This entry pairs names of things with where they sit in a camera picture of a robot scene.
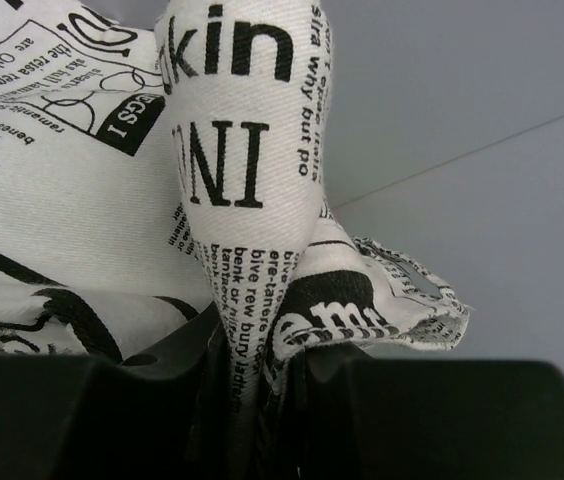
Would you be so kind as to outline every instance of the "fabric fold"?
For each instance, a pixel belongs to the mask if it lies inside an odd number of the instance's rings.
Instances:
[[[295,355],[345,342],[450,350],[468,320],[444,280],[403,253],[349,237],[325,205],[267,340],[256,430],[260,478],[271,468]]]
[[[319,1],[176,0],[156,35],[184,210],[229,342],[241,478],[264,344],[324,196],[330,28]]]

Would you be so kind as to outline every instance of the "black plastic object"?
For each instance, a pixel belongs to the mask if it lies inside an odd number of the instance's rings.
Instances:
[[[220,326],[209,341],[187,446],[186,461],[192,466],[192,479],[225,478],[228,358],[226,334]]]
[[[122,367],[93,357],[0,356],[0,480],[187,478],[218,319],[212,306]]]
[[[293,386],[302,479],[564,480],[564,376],[551,365],[338,346],[296,358]]]

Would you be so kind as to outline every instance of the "gray background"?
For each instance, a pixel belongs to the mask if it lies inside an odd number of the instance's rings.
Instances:
[[[86,3],[151,28],[167,1]],[[415,256],[476,309],[445,358],[564,371],[564,0],[322,3],[336,41],[338,219]]]

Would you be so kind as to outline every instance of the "fabric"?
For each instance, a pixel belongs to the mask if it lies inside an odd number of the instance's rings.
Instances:
[[[307,0],[174,1],[156,37],[184,210],[227,331],[239,478],[264,344],[324,197],[329,27]]]
[[[325,200],[332,57],[318,1],[173,0],[149,32],[0,0],[0,352],[120,362],[215,302],[237,479],[299,351],[455,347],[453,290]]]

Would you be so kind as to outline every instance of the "white wall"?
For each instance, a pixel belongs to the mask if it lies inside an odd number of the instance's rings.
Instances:
[[[476,309],[445,358],[541,359],[564,371],[564,118],[336,216],[351,235],[413,255]]]

